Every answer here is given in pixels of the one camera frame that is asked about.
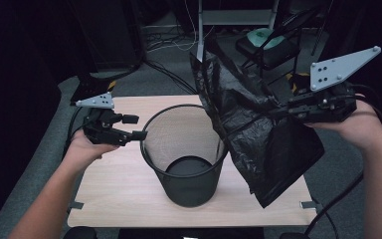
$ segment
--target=wire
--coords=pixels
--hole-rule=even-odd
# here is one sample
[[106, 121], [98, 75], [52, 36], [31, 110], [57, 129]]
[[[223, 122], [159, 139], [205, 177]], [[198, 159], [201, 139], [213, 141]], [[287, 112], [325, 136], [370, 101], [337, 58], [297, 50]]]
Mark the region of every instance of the wire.
[[[315, 204], [319, 204], [319, 202], [318, 202], [313, 196], [311, 196], [311, 198], [312, 198], [312, 201], [315, 202]], [[337, 227], [336, 227], [336, 225], [334, 224], [333, 220], [331, 219], [330, 215], [329, 215], [327, 212], [325, 212], [324, 214], [325, 214], [325, 216], [327, 217], [328, 221], [330, 222], [331, 227], [333, 228], [333, 231], [334, 231], [334, 237], [335, 237], [336, 239], [339, 239], [339, 233], [337, 232]]]
[[[176, 37], [162, 39], [160, 36], [160, 38], [157, 39], [159, 41], [153, 42], [153, 43], [148, 43], [149, 46], [147, 47], [147, 53], [153, 52], [155, 50], [163, 49], [163, 48], [168, 48], [168, 47], [179, 47], [179, 46], [188, 46], [188, 45], [194, 45], [195, 44], [195, 40], [193, 40], [191, 43], [179, 44], [180, 42], [184, 41], [185, 39], [186, 39], [186, 36], [184, 34], [179, 33], [179, 32], [178, 32], [178, 35]], [[172, 45], [167, 46], [167, 47], [161, 47], [164, 44], [172, 44]]]
[[194, 26], [194, 23], [193, 23], [193, 21], [192, 21], [190, 11], [189, 11], [189, 9], [188, 9], [187, 0], [184, 0], [184, 4], [185, 4], [185, 9], [187, 10], [188, 18], [190, 19], [190, 22], [191, 22], [191, 25], [192, 25], [192, 29], [193, 29], [193, 31], [194, 31], [194, 42], [193, 42], [193, 44], [191, 45], [191, 47], [189, 47], [189, 48], [187, 48], [187, 49], [182, 49], [182, 48], [180, 48], [176, 43], [174, 43], [174, 44], [179, 48], [179, 50], [182, 50], [182, 51], [188, 51], [188, 50], [190, 50], [190, 49], [195, 45], [195, 43], [197, 43], [197, 32], [196, 32], [196, 30], [195, 30], [195, 26]]
[[146, 29], [146, 28], [175, 28], [178, 27], [179, 25], [163, 25], [163, 26], [154, 26], [154, 25], [149, 25], [149, 26], [144, 26], [141, 29]]
[[65, 140], [65, 146], [64, 146], [62, 158], [64, 158], [65, 154], [67, 153], [68, 147], [70, 146], [71, 138], [73, 138], [72, 130], [73, 130], [74, 122], [76, 121], [76, 118], [79, 115], [79, 112], [81, 110], [82, 110], [82, 108], [77, 108], [76, 111], [74, 112], [73, 116], [71, 117], [70, 125], [68, 126], [67, 139]]
[[184, 92], [186, 92], [186, 93], [188, 93], [190, 95], [197, 95], [197, 91], [193, 87], [191, 87], [185, 80], [183, 80], [182, 78], [180, 78], [176, 74], [168, 71], [160, 63], [154, 62], [154, 61], [144, 61], [144, 64], [146, 64], [150, 68], [152, 68], [152, 69], [154, 69], [154, 70], [156, 70], [156, 71], [158, 71], [160, 73], [163, 73], [164, 75], [168, 76]]
[[171, 33], [171, 32], [173, 29], [175, 29], [175, 27], [172, 27], [168, 32], [165, 32], [165, 33], [150, 33], [150, 34], [148, 34], [148, 36], [147, 36], [147, 44], [148, 44], [147, 51], [153, 50], [155, 48], [155, 46], [157, 47], [157, 46], [163, 45], [165, 43], [172, 43], [178, 39], [179, 39], [179, 41], [182, 41], [184, 38], [180, 39], [181, 34], [179, 32], [177, 34], [174, 34], [175, 37], [170, 37], [170, 38], [166, 38], [166, 39], [162, 38], [162, 35], [169, 35], [169, 34], [172, 35], [173, 33]]
[[304, 235], [308, 236], [309, 233], [312, 231], [312, 229], [315, 227], [317, 221], [327, 213], [327, 211], [333, 207], [336, 203], [341, 201], [344, 197], [346, 197], [349, 192], [351, 192], [364, 178], [363, 171], [359, 172], [358, 175], [355, 177], [355, 179], [346, 187], [345, 190], [343, 190], [341, 193], [339, 193], [333, 200], [331, 200], [324, 208], [312, 219], [311, 223], [309, 223], [309, 226], [306, 228]]
[[351, 87], [351, 88], [355, 88], [355, 89], [356, 89], [356, 88], [359, 88], [359, 89], [367, 90], [369, 93], [373, 94], [374, 97], [376, 98], [378, 107], [379, 107], [379, 108], [382, 108], [382, 101], [381, 101], [381, 99], [380, 99], [380, 96], [378, 96], [377, 92], [374, 91], [374, 89], [372, 89], [371, 87], [368, 87], [368, 86], [365, 86], [365, 85], [359, 85], [359, 84], [358, 84], [358, 85], [357, 85], [357, 84], [355, 84], [355, 85], [351, 85], [350, 87]]
[[195, 45], [195, 42], [193, 42], [193, 43], [184, 43], [184, 44], [179, 44], [179, 45], [175, 43], [175, 45], [172, 45], [172, 46], [165, 46], [165, 47], [159, 47], [159, 48], [156, 48], [156, 49], [147, 51], [147, 53], [151, 53], [151, 52], [154, 52], [154, 51], [157, 51], [157, 50], [161, 50], [161, 49], [165, 49], [165, 48], [183, 47], [183, 46], [188, 46], [188, 45], [192, 45], [192, 46], [194, 46], [194, 45]]
[[88, 124], [89, 124], [89, 122], [87, 122], [87, 123], [83, 123], [82, 125], [78, 126], [78, 127], [76, 128], [76, 130], [74, 130], [74, 131], [71, 133], [71, 138], [74, 137], [74, 134], [76, 134], [76, 132], [77, 132], [78, 130], [80, 130], [82, 127], [84, 127], [84, 126], [86, 126], [86, 125], [88, 125]]
[[368, 101], [365, 97], [357, 96], [357, 95], [355, 95], [355, 96], [353, 96], [353, 95], [340, 95], [340, 96], [336, 96], [335, 98], [339, 99], [339, 100], [355, 99], [355, 100], [358, 100], [358, 101], [361, 101], [361, 102], [368, 104], [375, 111], [376, 115], [378, 116], [378, 118], [380, 119], [380, 121], [382, 123], [382, 112], [376, 106], [374, 106], [374, 104], [372, 104], [370, 101]]

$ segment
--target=trash can rim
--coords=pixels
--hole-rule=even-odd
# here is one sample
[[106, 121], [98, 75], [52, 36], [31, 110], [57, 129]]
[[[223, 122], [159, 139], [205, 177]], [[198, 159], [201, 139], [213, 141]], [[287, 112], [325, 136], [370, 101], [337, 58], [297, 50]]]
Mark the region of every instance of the trash can rim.
[[[167, 112], [167, 111], [170, 111], [172, 109], [175, 109], [175, 108], [181, 108], [181, 107], [194, 107], [194, 108], [200, 108], [204, 111], [204, 108], [202, 106], [199, 106], [199, 105], [194, 105], [194, 104], [181, 104], [181, 105], [175, 105], [175, 106], [171, 106], [171, 107], [168, 107], [166, 109], [163, 109], [161, 110], [160, 112], [156, 113], [154, 116], [152, 116], [148, 122], [145, 124], [144, 128], [142, 129], [143, 131], [145, 131], [147, 129], [147, 127], [150, 125], [150, 123], [155, 119], [157, 118], [158, 116], [160, 116], [161, 114]], [[197, 177], [197, 176], [200, 176], [200, 175], [203, 175], [211, 170], [213, 170], [213, 168], [217, 167], [219, 164], [223, 163], [223, 160], [225, 159], [226, 155], [228, 154], [228, 149], [225, 145], [225, 143], [219, 138], [219, 140], [222, 142], [222, 144], [224, 144], [225, 146], [225, 150], [222, 152], [222, 155], [220, 156], [220, 158], [211, 166], [209, 167], [207, 170], [205, 171], [202, 171], [202, 172], [198, 172], [198, 173], [194, 173], [194, 174], [189, 174], [189, 175], [177, 175], [177, 174], [172, 174], [172, 173], [168, 173], [168, 172], [165, 172], [163, 170], [161, 170], [160, 168], [157, 168], [152, 162], [151, 162], [151, 159], [149, 158], [148, 154], [146, 153], [145, 151], [145, 146], [144, 146], [144, 142], [145, 140], [142, 140], [140, 142], [140, 150], [141, 150], [141, 154], [145, 160], [145, 162], [155, 171], [157, 171], [158, 173], [161, 173], [163, 175], [166, 175], [166, 176], [171, 176], [171, 177], [176, 177], [176, 178], [191, 178], [191, 177]]]

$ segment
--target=finger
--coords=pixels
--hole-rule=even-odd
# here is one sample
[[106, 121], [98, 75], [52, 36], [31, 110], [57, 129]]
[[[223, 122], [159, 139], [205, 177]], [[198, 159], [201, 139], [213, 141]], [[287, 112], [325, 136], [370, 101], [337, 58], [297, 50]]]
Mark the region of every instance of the finger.
[[84, 131], [83, 131], [82, 129], [79, 129], [79, 130], [77, 130], [77, 131], [74, 133], [73, 137], [71, 138], [71, 141], [73, 141], [73, 140], [76, 139], [76, 138], [84, 137], [84, 136], [86, 136], [85, 133], [84, 133]]
[[339, 127], [338, 122], [312, 122], [312, 123], [306, 123], [305, 125], [309, 127], [323, 128], [323, 129], [330, 129], [330, 130], [337, 130]]
[[95, 147], [98, 148], [100, 154], [104, 154], [106, 152], [114, 151], [119, 148], [119, 145], [111, 145], [111, 144], [95, 144]]

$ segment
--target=human hand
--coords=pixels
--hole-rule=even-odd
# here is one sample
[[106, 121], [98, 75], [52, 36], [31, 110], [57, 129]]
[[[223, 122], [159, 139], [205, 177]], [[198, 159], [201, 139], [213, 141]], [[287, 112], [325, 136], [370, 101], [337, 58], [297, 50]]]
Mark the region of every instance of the human hand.
[[343, 122], [316, 122], [307, 126], [337, 131], [362, 151], [371, 148], [382, 136], [382, 123], [366, 103], [356, 101], [357, 109]]
[[81, 173], [96, 159], [106, 153], [117, 149], [118, 146], [110, 144], [93, 144], [78, 130], [71, 139], [70, 147], [63, 159], [63, 164], [74, 173]]

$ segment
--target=dark background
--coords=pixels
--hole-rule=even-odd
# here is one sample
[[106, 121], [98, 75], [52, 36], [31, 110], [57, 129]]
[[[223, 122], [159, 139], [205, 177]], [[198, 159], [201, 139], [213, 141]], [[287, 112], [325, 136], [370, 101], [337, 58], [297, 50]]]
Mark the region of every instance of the dark background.
[[[173, 11], [184, 30], [189, 31], [188, 16], [180, 3], [183, 1], [137, 2], [138, 21], [150, 24], [166, 11]], [[204, 2], [205, 8], [217, 9], [217, 1]], [[224, 2], [224, 9], [238, 8]], [[189, 1], [191, 12], [195, 12], [197, 3]], [[252, 6], [254, 1], [239, 3], [243, 8], [246, 4]], [[327, 30], [329, 39], [320, 60], [373, 46], [382, 48], [382, 1], [336, 1]], [[67, 1], [0, 0], [0, 208], [58, 107], [58, 83], [96, 72], [95, 59], [82, 23]], [[382, 53], [368, 66], [350, 81], [371, 86], [382, 101]]]

